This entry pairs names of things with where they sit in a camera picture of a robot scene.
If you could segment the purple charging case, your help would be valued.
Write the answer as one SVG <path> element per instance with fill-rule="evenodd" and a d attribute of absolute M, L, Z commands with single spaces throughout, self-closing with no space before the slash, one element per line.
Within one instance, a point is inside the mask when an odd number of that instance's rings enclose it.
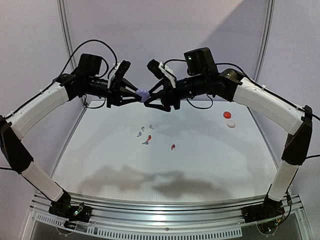
<path fill-rule="evenodd" d="M 135 94 L 141 97 L 141 103 L 144 103 L 150 98 L 150 93 L 145 89 L 138 89 L 135 91 Z"/>

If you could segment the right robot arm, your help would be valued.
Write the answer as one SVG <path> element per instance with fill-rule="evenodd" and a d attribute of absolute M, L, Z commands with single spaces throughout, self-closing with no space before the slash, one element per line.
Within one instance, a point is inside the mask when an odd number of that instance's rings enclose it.
<path fill-rule="evenodd" d="M 259 206 L 262 218 L 278 210 L 278 203 L 289 189 L 299 167 L 307 159 L 313 132 L 313 113 L 309 106 L 299 107 L 250 79 L 241 69 L 220 72 L 209 48 L 184 53 L 188 77 L 177 80 L 166 62 L 152 59 L 148 70 L 159 82 L 144 102 L 148 108 L 170 112 L 178 110 L 180 101 L 200 95 L 219 96 L 228 102 L 246 106 L 278 124 L 287 139 L 275 178 Z"/>

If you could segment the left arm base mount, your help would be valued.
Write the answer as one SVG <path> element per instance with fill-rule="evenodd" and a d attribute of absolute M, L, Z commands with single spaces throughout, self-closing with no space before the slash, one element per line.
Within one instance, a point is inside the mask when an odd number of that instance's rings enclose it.
<path fill-rule="evenodd" d="M 79 205 L 71 205 L 66 202 L 52 202 L 48 212 L 51 215 L 68 219 L 69 222 L 88 223 L 92 215 L 93 208 L 80 203 Z"/>

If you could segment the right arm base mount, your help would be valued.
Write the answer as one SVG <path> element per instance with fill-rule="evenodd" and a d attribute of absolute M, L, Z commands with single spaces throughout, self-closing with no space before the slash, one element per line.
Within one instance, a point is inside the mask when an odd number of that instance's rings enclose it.
<path fill-rule="evenodd" d="M 241 209 L 242 217 L 245 223 L 258 222 L 270 218 L 281 216 L 285 213 L 282 203 L 261 203 L 249 205 Z"/>

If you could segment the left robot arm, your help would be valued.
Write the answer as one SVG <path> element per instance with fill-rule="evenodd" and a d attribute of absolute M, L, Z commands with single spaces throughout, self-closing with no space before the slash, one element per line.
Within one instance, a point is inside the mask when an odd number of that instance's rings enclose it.
<path fill-rule="evenodd" d="M 74 205 L 64 197 L 64 190 L 38 166 L 22 140 L 55 109 L 84 95 L 104 98 L 108 108 L 141 100 L 137 87 L 125 79 L 131 63 L 123 60 L 111 69 L 108 79 L 98 77 L 102 57 L 83 53 L 72 73 L 61 74 L 43 92 L 8 118 L 0 118 L 0 149 L 10 168 L 25 178 L 50 201 L 63 216 L 74 213 Z"/>

